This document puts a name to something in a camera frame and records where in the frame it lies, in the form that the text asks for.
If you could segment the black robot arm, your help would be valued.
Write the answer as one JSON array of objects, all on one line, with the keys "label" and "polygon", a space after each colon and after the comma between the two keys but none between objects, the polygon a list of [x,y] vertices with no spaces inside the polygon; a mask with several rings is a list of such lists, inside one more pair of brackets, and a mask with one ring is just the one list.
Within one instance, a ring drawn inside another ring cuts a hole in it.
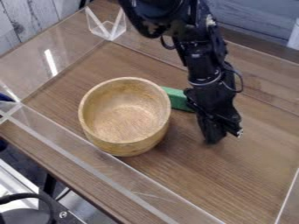
[{"label": "black robot arm", "polygon": [[117,0],[137,32],[149,39],[172,39],[162,47],[174,50],[188,69],[190,86],[182,90],[185,106],[194,112],[206,144],[228,134],[240,136],[241,117],[233,98],[242,79],[225,61],[226,43],[205,0]]}]

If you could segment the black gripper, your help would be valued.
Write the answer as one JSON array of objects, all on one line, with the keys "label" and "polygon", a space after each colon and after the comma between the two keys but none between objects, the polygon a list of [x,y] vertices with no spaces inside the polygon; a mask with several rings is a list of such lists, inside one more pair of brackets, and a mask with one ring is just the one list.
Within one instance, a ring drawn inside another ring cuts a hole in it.
[{"label": "black gripper", "polygon": [[221,72],[218,80],[209,85],[182,90],[206,144],[216,144],[228,133],[234,137],[242,134],[241,117],[233,107],[233,98],[240,91],[236,89],[233,71]]}]

